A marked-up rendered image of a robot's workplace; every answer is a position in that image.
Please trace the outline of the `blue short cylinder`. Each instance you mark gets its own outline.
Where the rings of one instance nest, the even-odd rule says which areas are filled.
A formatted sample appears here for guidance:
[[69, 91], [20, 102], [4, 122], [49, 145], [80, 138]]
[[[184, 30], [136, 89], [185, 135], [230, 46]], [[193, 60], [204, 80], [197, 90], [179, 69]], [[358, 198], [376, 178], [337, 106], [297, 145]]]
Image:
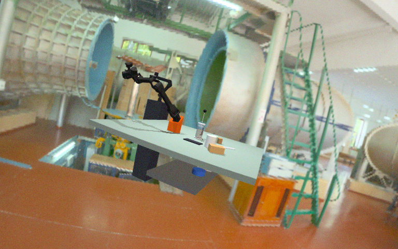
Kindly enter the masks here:
[[196, 175], [196, 176], [200, 176], [203, 177], [205, 176], [205, 170], [199, 167], [193, 167], [192, 169], [192, 174]]

